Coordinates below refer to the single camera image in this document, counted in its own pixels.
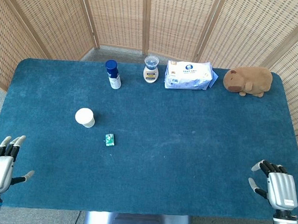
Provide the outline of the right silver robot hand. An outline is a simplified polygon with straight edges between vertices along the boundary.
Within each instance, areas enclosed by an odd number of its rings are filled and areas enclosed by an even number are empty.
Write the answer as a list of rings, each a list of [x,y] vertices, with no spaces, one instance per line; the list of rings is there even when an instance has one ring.
[[[267,160],[257,162],[251,171],[261,170],[267,178],[267,190],[259,188],[250,177],[249,184],[254,193],[269,201],[274,209],[292,211],[298,206],[295,180],[280,164],[273,164]]]

